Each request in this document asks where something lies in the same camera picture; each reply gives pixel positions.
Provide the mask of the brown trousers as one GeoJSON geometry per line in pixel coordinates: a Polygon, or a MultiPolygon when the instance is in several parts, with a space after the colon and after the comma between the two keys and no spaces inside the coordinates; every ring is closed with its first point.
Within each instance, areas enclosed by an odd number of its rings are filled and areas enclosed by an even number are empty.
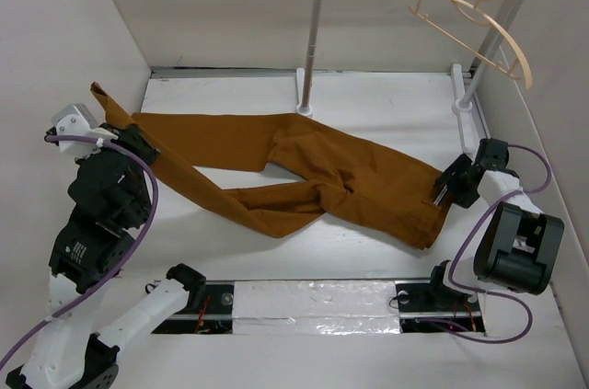
{"type": "Polygon", "coordinates": [[[137,127],[159,151],[153,171],[160,181],[261,234],[282,238],[331,214],[425,249],[449,212],[448,200],[434,203],[436,168],[298,114],[130,114],[100,85],[90,90],[108,124],[137,127]],[[222,189],[203,173],[206,167],[260,172],[267,164],[298,180],[222,189]]]}

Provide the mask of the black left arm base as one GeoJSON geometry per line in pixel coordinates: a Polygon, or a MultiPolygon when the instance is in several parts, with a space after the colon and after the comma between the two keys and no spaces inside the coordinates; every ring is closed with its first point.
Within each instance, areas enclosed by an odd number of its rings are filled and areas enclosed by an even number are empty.
{"type": "Polygon", "coordinates": [[[235,283],[208,281],[199,306],[186,307],[157,326],[160,335],[224,335],[233,332],[235,283]]]}

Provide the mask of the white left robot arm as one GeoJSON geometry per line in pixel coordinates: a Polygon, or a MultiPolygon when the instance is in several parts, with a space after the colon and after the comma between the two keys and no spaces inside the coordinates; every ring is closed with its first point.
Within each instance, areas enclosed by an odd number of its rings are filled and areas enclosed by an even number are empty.
{"type": "Polygon", "coordinates": [[[112,325],[94,328],[109,282],[143,242],[159,199],[152,170],[159,152],[135,125],[94,132],[51,129],[46,142],[79,144],[75,206],[49,261],[48,313],[21,340],[36,338],[29,360],[9,372],[9,388],[109,388],[122,354],[180,310],[204,304],[206,278],[178,264],[112,325]]]}

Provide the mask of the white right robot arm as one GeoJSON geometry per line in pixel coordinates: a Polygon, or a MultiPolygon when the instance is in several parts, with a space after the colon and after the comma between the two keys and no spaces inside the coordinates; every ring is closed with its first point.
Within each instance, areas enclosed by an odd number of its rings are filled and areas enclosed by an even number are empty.
{"type": "Polygon", "coordinates": [[[460,155],[434,182],[434,204],[450,200],[467,209],[488,203],[475,229],[484,234],[473,257],[459,248],[456,257],[436,266],[425,298],[438,310],[462,304],[479,292],[506,289],[539,295],[549,285],[564,233],[562,219],[545,214],[509,168],[511,145],[486,138],[474,157],[460,155]]]}

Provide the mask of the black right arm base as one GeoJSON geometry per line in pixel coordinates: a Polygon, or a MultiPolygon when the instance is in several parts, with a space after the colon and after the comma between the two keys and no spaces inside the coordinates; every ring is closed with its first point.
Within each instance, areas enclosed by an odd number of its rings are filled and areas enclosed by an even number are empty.
{"type": "Polygon", "coordinates": [[[395,282],[396,295],[389,305],[398,310],[403,334],[438,333],[446,329],[458,333],[484,334],[479,302],[470,302],[454,290],[435,290],[428,280],[395,282]]]}

